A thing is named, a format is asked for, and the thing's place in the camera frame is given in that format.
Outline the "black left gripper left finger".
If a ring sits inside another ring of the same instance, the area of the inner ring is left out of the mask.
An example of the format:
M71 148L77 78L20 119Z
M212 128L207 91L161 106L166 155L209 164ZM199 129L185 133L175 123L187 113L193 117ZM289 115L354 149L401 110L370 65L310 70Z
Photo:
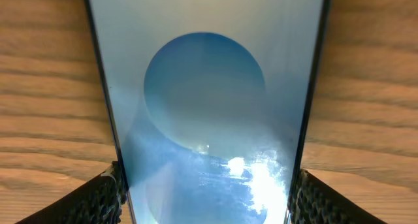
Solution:
M68 195L16 224L118 224L127 201L117 161Z

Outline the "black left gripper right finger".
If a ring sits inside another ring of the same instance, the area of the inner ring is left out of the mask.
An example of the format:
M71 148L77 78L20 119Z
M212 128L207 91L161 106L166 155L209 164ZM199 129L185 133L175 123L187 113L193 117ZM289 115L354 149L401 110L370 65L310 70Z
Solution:
M385 224L304 169L287 206L291 224Z

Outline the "blue Galaxy smartphone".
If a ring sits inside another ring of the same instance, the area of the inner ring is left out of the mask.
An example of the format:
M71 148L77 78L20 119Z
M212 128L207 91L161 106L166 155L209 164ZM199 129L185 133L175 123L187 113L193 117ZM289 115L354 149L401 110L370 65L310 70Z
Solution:
M131 219L284 224L330 0L84 0Z

